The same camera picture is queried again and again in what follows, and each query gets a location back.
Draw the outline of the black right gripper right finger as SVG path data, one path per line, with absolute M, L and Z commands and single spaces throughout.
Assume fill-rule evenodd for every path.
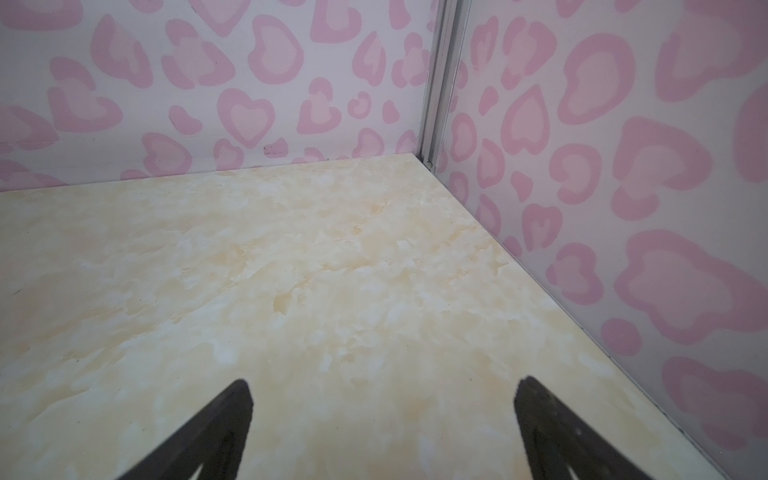
M 535 377 L 519 382 L 514 409 L 533 479 L 651 480 Z

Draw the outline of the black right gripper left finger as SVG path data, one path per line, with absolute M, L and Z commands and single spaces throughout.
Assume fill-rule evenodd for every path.
M 247 382 L 232 382 L 121 478 L 235 479 L 253 406 Z

